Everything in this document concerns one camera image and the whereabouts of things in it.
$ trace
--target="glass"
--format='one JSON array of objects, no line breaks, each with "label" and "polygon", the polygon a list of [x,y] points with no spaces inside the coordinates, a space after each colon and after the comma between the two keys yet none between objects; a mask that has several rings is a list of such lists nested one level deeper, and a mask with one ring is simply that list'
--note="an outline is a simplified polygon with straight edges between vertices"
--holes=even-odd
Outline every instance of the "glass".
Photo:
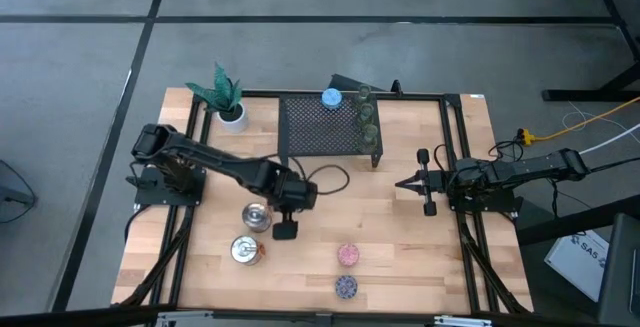
[{"label": "glass", "polygon": [[371,154],[378,147],[378,127],[368,124],[362,128],[362,137],[358,141],[358,150],[364,154]]},{"label": "glass", "polygon": [[358,87],[358,94],[356,95],[356,103],[358,105],[369,102],[371,98],[371,86],[361,84]]},{"label": "glass", "polygon": [[359,107],[360,113],[358,114],[358,125],[364,126],[373,122],[373,105],[369,103],[363,103]]}]

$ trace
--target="gray floor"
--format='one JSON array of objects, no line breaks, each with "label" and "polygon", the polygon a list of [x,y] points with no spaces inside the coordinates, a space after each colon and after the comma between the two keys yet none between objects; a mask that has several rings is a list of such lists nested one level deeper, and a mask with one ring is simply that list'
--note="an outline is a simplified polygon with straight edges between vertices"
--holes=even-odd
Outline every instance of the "gray floor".
[{"label": "gray floor", "polygon": [[[151,0],[0,0],[0,14],[145,15]],[[616,0],[638,31],[640,0]],[[163,0],[161,15],[606,15],[600,0]],[[127,76],[141,25],[0,25],[0,158],[40,195],[23,219],[0,225],[0,314],[40,312],[48,302],[89,180]],[[211,80],[214,61],[245,88],[322,89],[333,73],[407,91],[482,93],[498,140],[519,127],[544,135],[562,128],[568,103],[543,103],[546,88],[595,88],[630,66],[617,30],[606,27],[504,27],[407,24],[166,24],[154,27],[70,308],[107,306],[123,250],[134,190],[126,184],[130,148],[157,119],[167,86]],[[578,103],[590,113],[616,104]],[[640,110],[612,116],[631,127]],[[578,118],[569,119],[576,123]],[[527,149],[535,156],[584,149],[621,129],[595,122]],[[637,156],[625,138],[588,155],[591,166]],[[561,183],[592,206],[638,192],[637,165]],[[518,189],[532,204],[523,220],[548,218],[551,188]],[[584,209],[562,199],[560,213]],[[2,211],[2,215],[13,211]],[[548,247],[537,247],[538,250]],[[569,316],[533,271],[545,251],[524,250],[538,311]],[[578,304],[578,297],[562,305]]]}]

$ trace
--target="white box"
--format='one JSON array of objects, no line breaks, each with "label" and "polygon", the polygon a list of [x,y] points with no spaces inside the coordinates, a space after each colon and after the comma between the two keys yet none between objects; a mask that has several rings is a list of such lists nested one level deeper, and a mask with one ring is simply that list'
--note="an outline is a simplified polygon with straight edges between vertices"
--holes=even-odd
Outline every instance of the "white box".
[{"label": "white box", "polygon": [[559,238],[544,261],[592,301],[598,302],[609,243],[597,233]]}]

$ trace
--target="white cable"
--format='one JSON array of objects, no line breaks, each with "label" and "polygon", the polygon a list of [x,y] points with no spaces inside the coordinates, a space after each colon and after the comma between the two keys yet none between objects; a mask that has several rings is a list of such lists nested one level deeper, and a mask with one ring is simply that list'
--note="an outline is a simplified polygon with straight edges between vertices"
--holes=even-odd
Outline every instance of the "white cable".
[{"label": "white cable", "polygon": [[597,145],[597,146],[591,147],[591,148],[589,148],[589,149],[587,149],[587,150],[584,150],[584,151],[580,152],[580,154],[581,154],[581,155],[583,155],[583,154],[585,154],[585,153],[589,153],[589,152],[595,151],[595,150],[597,150],[597,149],[598,149],[598,148],[600,148],[600,147],[604,147],[604,146],[608,145],[609,143],[611,143],[611,142],[613,142],[613,141],[615,141],[615,140],[617,140],[617,139],[619,139],[619,138],[622,138],[622,137],[624,137],[624,136],[628,135],[629,133],[633,132],[634,130],[636,130],[636,129],[638,129],[638,128],[640,128],[640,123],[638,123],[637,125],[635,125],[635,126],[631,127],[629,130],[624,131],[624,132],[622,132],[621,134],[619,134],[619,135],[617,135],[617,136],[613,137],[612,139],[610,139],[610,140],[608,140],[608,141],[602,142],[602,143],[600,143],[600,144],[599,144],[599,145]]},{"label": "white cable", "polygon": [[[587,121],[587,117],[596,117],[596,115],[594,115],[593,113],[588,113],[588,112],[583,112],[580,109],[578,109],[578,107],[576,107],[573,103],[569,102],[569,104],[571,105],[571,107],[573,107],[576,112],[569,112],[566,115],[564,115],[564,117],[562,117],[562,125],[564,126],[564,128],[569,129],[569,126],[567,126],[567,123],[565,122],[567,117],[575,115],[575,114],[580,114],[580,116],[582,116],[582,119],[586,122]],[[599,120],[605,121],[605,122],[609,122],[612,123],[620,128],[622,128],[624,131],[628,131],[629,129],[625,126],[623,126],[622,124],[610,120],[610,119],[606,119],[606,118],[598,118]],[[571,130],[571,132],[578,132],[578,131],[582,131],[587,125],[582,125],[579,128],[576,128],[574,130]],[[636,142],[640,143],[640,139],[638,139],[638,137],[636,137],[633,133],[631,133],[631,137],[633,137],[634,140],[636,140]]]}]

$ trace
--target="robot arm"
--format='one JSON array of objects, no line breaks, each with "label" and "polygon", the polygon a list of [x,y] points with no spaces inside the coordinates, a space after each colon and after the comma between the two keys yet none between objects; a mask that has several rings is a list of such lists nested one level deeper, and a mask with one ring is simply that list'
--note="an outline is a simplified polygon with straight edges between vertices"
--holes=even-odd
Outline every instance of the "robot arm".
[{"label": "robot arm", "polygon": [[432,190],[446,193],[459,212],[513,212],[512,190],[517,186],[544,178],[579,181],[590,173],[580,154],[570,149],[515,162],[465,158],[456,162],[453,171],[428,171],[428,161],[427,150],[418,150],[421,169],[414,177],[396,183],[396,187],[425,196],[427,216],[436,214],[430,196]]},{"label": "robot arm", "polygon": [[282,223],[273,226],[274,239],[295,238],[292,213],[312,209],[318,187],[286,166],[262,158],[239,158],[187,138],[168,125],[144,126],[131,151],[137,162],[154,165],[167,188],[188,193],[195,185],[194,165],[234,178],[251,193],[267,199]]}]

